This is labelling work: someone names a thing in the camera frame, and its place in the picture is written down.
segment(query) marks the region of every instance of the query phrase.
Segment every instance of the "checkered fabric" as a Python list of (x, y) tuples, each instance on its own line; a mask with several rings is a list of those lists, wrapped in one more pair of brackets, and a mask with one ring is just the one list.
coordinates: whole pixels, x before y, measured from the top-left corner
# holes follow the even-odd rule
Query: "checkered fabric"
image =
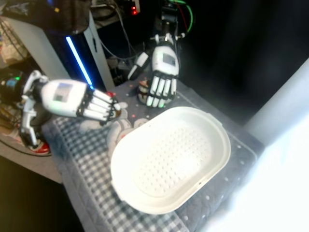
[(80, 133), (80, 118), (60, 117), (54, 121), (61, 131), (69, 155), (93, 196), (98, 210), (114, 232), (187, 232), (175, 212), (144, 214), (122, 202), (111, 185), (110, 158), (107, 153), (109, 127)]

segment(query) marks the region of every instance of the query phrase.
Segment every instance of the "white basket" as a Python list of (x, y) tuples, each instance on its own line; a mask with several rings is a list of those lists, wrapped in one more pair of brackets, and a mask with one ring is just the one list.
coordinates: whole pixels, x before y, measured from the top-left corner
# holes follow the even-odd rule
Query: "white basket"
[(124, 137), (112, 155), (119, 198), (148, 214), (179, 208), (228, 162), (229, 138), (212, 115), (169, 109)]

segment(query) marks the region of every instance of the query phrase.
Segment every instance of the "blue light strip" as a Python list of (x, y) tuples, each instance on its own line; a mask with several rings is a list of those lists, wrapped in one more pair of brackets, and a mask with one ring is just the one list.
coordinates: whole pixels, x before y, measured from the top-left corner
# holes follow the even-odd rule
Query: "blue light strip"
[(90, 80), (90, 77), (89, 77), (89, 75), (88, 75), (88, 73), (87, 73), (87, 71), (86, 71), (86, 69), (85, 69), (85, 67), (84, 67), (84, 65), (83, 65), (83, 63), (82, 63), (82, 61), (81, 61), (81, 59), (80, 59), (76, 49), (75, 49), (75, 47), (74, 47), (72, 39), (70, 38), (70, 36), (67, 36), (66, 39), (67, 39), (67, 42), (68, 42), (68, 44), (69, 44), (69, 46), (70, 46), (70, 48), (71, 48), (71, 50), (72, 50), (72, 52), (73, 52), (73, 54), (75, 56), (75, 59), (76, 59), (78, 65), (79, 65), (79, 67), (81, 68), (81, 70), (82, 70), (82, 72), (84, 74), (84, 77), (85, 77), (87, 83), (89, 84), (90, 88), (94, 89), (93, 86), (92, 86), (92, 82)]

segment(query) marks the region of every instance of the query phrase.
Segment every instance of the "gray quilted cloth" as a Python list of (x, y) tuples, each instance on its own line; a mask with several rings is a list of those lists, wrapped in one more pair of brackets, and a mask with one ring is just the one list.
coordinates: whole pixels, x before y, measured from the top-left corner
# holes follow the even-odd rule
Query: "gray quilted cloth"
[[(86, 232), (198, 231), (256, 162), (263, 146), (221, 112), (178, 82), (174, 101), (163, 109), (142, 105), (138, 80), (115, 88), (119, 119), (102, 127), (82, 118), (59, 117), (43, 127), (63, 184)], [(119, 200), (111, 186), (110, 156), (123, 136), (164, 110), (190, 106), (211, 113), (227, 130), (232, 153), (228, 164), (183, 206), (164, 215), (139, 212)]]

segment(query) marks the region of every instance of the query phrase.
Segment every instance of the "white robotic hand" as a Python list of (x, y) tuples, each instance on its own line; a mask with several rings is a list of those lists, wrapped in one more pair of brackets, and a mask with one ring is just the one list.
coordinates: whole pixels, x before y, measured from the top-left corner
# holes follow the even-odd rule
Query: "white robotic hand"
[(54, 80), (42, 87), (43, 106), (49, 112), (67, 117), (86, 117), (108, 122), (120, 115), (118, 101), (74, 80)]
[[(152, 55), (152, 79), (146, 105), (162, 108), (167, 100), (172, 100), (176, 95), (179, 62), (171, 34), (167, 33), (164, 41), (160, 41), (159, 36), (156, 35), (155, 40), (157, 46)], [(139, 56), (128, 75), (129, 80), (134, 80), (141, 73), (148, 58), (146, 53)]]

